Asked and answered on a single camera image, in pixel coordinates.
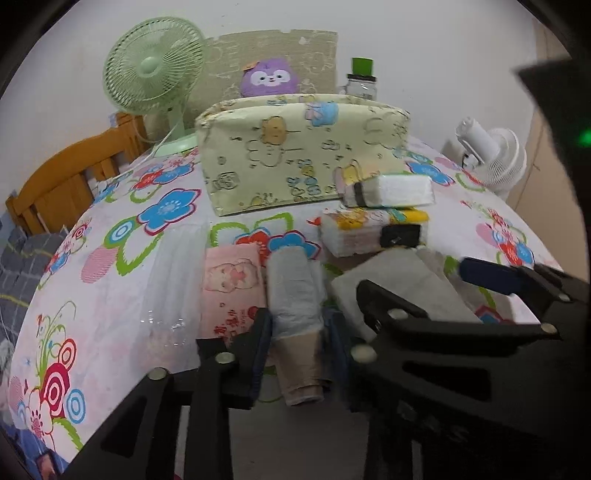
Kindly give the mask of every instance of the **green fan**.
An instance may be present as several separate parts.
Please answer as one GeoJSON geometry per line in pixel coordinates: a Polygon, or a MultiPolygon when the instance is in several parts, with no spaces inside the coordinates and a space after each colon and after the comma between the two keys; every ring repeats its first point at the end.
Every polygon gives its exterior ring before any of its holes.
{"type": "Polygon", "coordinates": [[[197,145],[185,130],[184,106],[203,67],[205,39],[182,18],[146,20],[123,35],[105,61],[105,92],[121,110],[134,115],[166,112],[171,132],[157,157],[197,145]]]}

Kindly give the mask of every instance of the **black tape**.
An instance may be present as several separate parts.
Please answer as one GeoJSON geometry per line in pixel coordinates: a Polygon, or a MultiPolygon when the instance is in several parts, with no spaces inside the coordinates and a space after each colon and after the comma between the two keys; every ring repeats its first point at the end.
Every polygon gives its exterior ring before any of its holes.
{"type": "Polygon", "coordinates": [[[421,238],[421,226],[415,223],[387,225],[382,228],[379,244],[382,248],[416,247],[421,238]]]}
{"type": "Polygon", "coordinates": [[[353,192],[355,194],[355,203],[360,207],[367,207],[365,203],[365,197],[363,196],[363,185],[360,181],[353,183],[353,192]]]}

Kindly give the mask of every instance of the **green light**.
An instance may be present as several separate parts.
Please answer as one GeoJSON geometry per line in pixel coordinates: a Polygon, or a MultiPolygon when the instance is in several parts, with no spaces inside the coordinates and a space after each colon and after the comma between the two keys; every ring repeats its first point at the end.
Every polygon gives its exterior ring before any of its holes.
{"type": "Polygon", "coordinates": [[[591,147],[591,128],[584,130],[579,135],[579,146],[580,147],[591,147]]]}

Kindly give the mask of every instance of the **rolled towel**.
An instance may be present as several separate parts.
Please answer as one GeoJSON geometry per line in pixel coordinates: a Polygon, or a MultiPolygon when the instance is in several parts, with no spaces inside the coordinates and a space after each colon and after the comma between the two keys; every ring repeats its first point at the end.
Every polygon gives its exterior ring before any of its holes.
{"type": "Polygon", "coordinates": [[[283,247],[272,253],[267,285],[273,315],[270,356],[285,403],[322,400],[321,294],[305,250],[283,247]]]}

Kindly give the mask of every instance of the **fan base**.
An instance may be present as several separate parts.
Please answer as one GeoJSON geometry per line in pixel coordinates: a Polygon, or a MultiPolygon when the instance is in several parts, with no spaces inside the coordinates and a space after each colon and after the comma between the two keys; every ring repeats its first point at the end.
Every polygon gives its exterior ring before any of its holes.
{"type": "Polygon", "coordinates": [[[187,132],[190,133],[184,137],[163,144],[154,154],[154,158],[169,157],[175,153],[182,153],[194,149],[197,146],[197,134],[194,130],[187,130],[187,132]]]}

